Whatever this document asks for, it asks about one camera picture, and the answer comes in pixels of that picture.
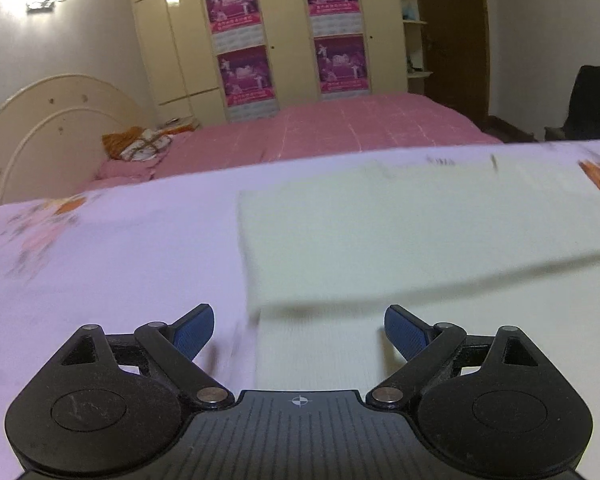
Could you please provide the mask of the dark brown door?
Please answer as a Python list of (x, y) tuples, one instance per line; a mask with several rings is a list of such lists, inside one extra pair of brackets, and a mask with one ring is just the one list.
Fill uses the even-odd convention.
[(418, 0), (425, 68), (425, 96), (486, 126), (490, 96), (490, 47), (486, 0)]

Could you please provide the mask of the cream wooden headboard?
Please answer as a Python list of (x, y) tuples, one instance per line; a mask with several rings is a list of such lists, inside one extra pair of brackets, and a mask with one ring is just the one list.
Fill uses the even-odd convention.
[(0, 205), (68, 196), (106, 160), (104, 134), (151, 124), (149, 110), (92, 76), (29, 84), (0, 106)]

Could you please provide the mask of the lower left pink poster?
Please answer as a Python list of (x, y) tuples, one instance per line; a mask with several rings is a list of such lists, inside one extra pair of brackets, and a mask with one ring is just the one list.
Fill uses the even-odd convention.
[(226, 105), (236, 107), (275, 98), (268, 49), (257, 46), (218, 56)]

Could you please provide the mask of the upper left pink poster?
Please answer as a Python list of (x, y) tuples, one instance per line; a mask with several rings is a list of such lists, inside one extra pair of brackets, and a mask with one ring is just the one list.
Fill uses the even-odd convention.
[(265, 44), (258, 0), (206, 0), (206, 6), (216, 54)]

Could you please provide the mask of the lower right pink poster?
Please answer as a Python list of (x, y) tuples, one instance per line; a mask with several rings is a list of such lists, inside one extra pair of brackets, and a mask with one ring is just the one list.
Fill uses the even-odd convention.
[(370, 93), (362, 35), (315, 38), (314, 47), (323, 100)]

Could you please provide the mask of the floral lilac bed sheet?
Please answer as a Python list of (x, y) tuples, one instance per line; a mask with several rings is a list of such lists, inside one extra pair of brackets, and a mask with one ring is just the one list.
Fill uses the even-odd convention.
[[(0, 479), (21, 468), (4, 433), (9, 403), (81, 325), (111, 333), (173, 321), (206, 302), (215, 332), (198, 362), (235, 391), (254, 384), (257, 326), (246, 317), (238, 250), (240, 192), (361, 166), (462, 164), (534, 158), (572, 164), (600, 154), (588, 144), (397, 148), (188, 174), (91, 193), (65, 231), (35, 204), (0, 207)], [(429, 321), (490, 333), (515, 324), (538, 344), (591, 409), (594, 434), (580, 465), (600, 479), (600, 264), (563, 276), (423, 306)]]

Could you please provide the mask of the black chair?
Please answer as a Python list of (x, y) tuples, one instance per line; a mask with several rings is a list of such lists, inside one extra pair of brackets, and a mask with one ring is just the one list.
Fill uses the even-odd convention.
[(583, 65), (571, 91), (567, 119), (545, 128), (545, 141), (600, 140), (600, 66)]

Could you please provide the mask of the pale green knit sweater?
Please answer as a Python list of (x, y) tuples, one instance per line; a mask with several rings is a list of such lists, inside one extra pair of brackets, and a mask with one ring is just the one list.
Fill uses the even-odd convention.
[(256, 384), (366, 391), (399, 364), (385, 310), (600, 263), (600, 155), (361, 167), (238, 202)]

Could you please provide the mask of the corner shelf unit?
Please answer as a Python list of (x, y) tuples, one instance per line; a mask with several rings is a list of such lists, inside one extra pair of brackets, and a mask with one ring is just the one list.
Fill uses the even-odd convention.
[(431, 72), (427, 70), (424, 53), (424, 27), (427, 22), (420, 16), (419, 0), (400, 0), (408, 91), (423, 96)]

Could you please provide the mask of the pink checked bed cover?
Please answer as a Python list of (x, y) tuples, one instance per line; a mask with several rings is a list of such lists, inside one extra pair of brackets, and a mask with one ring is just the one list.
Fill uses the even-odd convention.
[(464, 115), (426, 96), (360, 96), (293, 106), (251, 122), (178, 132), (164, 153), (147, 162), (102, 162), (78, 190), (291, 159), (498, 142)]

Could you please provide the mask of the cream wardrobe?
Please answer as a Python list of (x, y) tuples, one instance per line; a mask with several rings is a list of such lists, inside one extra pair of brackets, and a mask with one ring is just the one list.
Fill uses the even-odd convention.
[[(131, 0), (140, 50), (162, 120), (205, 126), (323, 100), (306, 0), (258, 0), (275, 98), (226, 105), (206, 0)], [(369, 94), (408, 91), (400, 0), (360, 0)]]

